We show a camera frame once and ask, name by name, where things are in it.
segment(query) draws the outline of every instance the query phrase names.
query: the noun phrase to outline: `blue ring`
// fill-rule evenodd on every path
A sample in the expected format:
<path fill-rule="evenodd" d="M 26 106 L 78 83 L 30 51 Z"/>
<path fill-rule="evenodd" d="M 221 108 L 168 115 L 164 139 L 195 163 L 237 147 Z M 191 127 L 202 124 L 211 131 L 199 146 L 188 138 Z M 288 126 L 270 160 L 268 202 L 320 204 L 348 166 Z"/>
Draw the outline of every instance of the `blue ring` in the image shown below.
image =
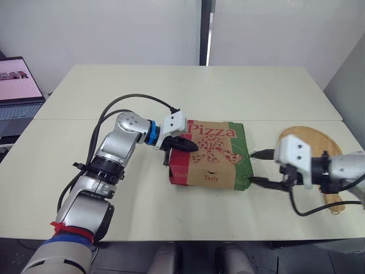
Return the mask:
<path fill-rule="evenodd" d="M 152 122 L 152 129 L 151 129 L 151 133 L 149 134 L 149 141 L 147 144 L 152 144 L 153 141 L 156 140 L 156 123 L 155 121 L 151 121 Z"/>

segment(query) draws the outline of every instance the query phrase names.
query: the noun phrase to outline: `floor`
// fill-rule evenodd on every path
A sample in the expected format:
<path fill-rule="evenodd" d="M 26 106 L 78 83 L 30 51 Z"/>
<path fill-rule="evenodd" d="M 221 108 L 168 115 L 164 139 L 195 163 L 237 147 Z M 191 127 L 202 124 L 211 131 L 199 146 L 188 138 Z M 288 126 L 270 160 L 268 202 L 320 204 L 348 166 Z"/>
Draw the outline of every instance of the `floor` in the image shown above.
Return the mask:
<path fill-rule="evenodd" d="M 365 239 L 356 241 L 362 252 L 339 253 L 315 244 L 271 248 L 268 241 L 237 241 L 248 255 L 258 274 L 364 274 Z M 0 272 L 20 273 L 42 241 L 0 238 Z M 221 241 L 181 241 L 180 274 L 216 273 L 214 253 Z M 92 264 L 91 274 L 146 273 L 157 249 L 164 242 L 102 243 Z"/>

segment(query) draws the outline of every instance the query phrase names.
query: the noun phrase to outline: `pizza box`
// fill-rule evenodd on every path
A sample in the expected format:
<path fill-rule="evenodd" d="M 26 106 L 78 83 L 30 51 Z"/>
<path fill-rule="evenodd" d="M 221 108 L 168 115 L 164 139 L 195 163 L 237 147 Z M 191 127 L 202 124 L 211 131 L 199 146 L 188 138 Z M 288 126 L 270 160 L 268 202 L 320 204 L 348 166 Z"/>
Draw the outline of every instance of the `pizza box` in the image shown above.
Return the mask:
<path fill-rule="evenodd" d="M 188 120 L 183 137 L 199 150 L 172 150 L 170 182 L 184 186 L 204 186 L 245 190 L 253 176 L 243 124 Z"/>

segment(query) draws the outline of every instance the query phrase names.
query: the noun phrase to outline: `black wire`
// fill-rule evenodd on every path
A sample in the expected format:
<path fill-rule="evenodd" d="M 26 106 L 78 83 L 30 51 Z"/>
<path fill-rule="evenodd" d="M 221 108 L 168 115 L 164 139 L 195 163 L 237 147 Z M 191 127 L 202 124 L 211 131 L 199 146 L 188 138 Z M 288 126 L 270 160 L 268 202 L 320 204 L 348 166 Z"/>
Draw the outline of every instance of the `black wire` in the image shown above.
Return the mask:
<path fill-rule="evenodd" d="M 21 245 L 25 249 L 29 249 L 29 250 L 33 250 L 33 251 L 37 250 L 36 248 L 27 247 L 26 245 L 22 244 L 19 239 L 17 239 L 17 242 L 18 242 L 19 245 Z"/>
<path fill-rule="evenodd" d="M 86 159 L 86 163 L 85 165 L 89 165 L 91 160 L 92 160 L 92 157 L 95 153 L 95 148 L 96 148 L 96 145 L 98 143 L 98 136 L 99 136 L 99 131 L 100 131 L 100 127 L 102 125 L 102 123 L 108 119 L 110 116 L 116 114 L 116 113 L 119 113 L 119 112 L 131 112 L 130 110 L 115 110 L 115 111 L 112 111 L 110 112 L 109 114 L 106 115 L 106 113 L 108 112 L 108 110 L 117 102 L 123 100 L 123 99 L 127 99 L 127 98 L 131 98 L 131 97 L 141 97 L 141 98 L 147 98 L 147 99 L 151 99 L 151 100 L 154 100 L 158 103 L 161 103 L 163 104 L 164 106 L 168 107 L 170 109 L 170 112 L 171 113 L 175 113 L 176 111 L 178 111 L 178 109 L 170 106 L 168 103 L 165 103 L 164 101 L 156 98 L 156 97 L 153 97 L 153 96 L 150 96 L 150 95 L 145 95 L 145 94 L 138 94 L 138 93 L 135 93 L 135 94 L 127 94 L 127 95 L 123 95 L 121 97 L 118 97 L 116 98 L 115 100 L 113 100 L 110 104 L 107 105 L 107 107 L 103 110 L 102 114 L 100 115 L 99 117 L 99 120 L 98 120 L 98 123 L 96 124 L 93 132 L 92 132 L 92 135 L 91 135 L 91 139 L 90 139 L 90 145 L 89 145 L 89 150 L 88 150 L 88 154 L 87 154 L 87 159 Z M 63 198 L 66 194 L 66 192 L 69 190 L 69 189 L 72 189 L 75 185 L 75 183 L 77 182 L 77 180 L 80 178 L 80 176 L 83 174 L 84 172 L 83 171 L 80 171 L 67 185 L 66 187 L 64 188 L 64 190 L 62 191 L 59 199 L 58 199 L 58 202 L 57 202 L 57 212 L 61 209 L 61 206 L 62 206 L 62 201 L 63 201 Z"/>
<path fill-rule="evenodd" d="M 330 207 L 340 206 L 342 204 L 361 204 L 360 201 L 343 201 L 343 202 L 336 202 L 336 203 L 326 204 L 326 205 L 323 205 L 321 207 L 317 207 L 317 208 L 314 208 L 312 210 L 309 210 L 307 212 L 299 212 L 298 209 L 297 209 L 297 206 L 295 205 L 295 202 L 294 202 L 293 186 L 289 186 L 289 196 L 290 196 L 291 205 L 293 206 L 293 209 L 294 209 L 295 213 L 298 214 L 299 216 L 308 216 L 308 215 L 311 215 L 311 214 L 316 213 L 318 211 L 321 211 L 321 210 L 324 210 L 324 209 L 327 209 L 327 208 L 330 208 Z"/>
<path fill-rule="evenodd" d="M 365 174 L 361 175 L 360 177 L 358 177 L 355 181 L 353 181 L 351 184 L 348 184 L 346 186 L 344 186 L 343 188 L 341 188 L 340 191 L 344 191 L 344 190 L 348 190 L 351 187 L 356 186 L 357 184 L 361 183 L 363 180 L 365 179 Z"/>

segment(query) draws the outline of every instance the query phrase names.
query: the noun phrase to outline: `pizza text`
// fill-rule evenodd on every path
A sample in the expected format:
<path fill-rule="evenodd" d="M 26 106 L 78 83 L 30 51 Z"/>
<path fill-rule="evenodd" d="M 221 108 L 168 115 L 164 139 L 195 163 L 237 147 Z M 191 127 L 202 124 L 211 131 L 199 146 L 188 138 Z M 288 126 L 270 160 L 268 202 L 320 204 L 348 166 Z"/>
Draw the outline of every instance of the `pizza text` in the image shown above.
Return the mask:
<path fill-rule="evenodd" d="M 231 129 L 221 129 L 221 128 L 203 128 L 202 125 L 188 124 L 188 133 L 195 133 L 201 135 L 214 135 L 214 136 L 227 136 L 231 138 L 236 138 L 236 132 Z"/>

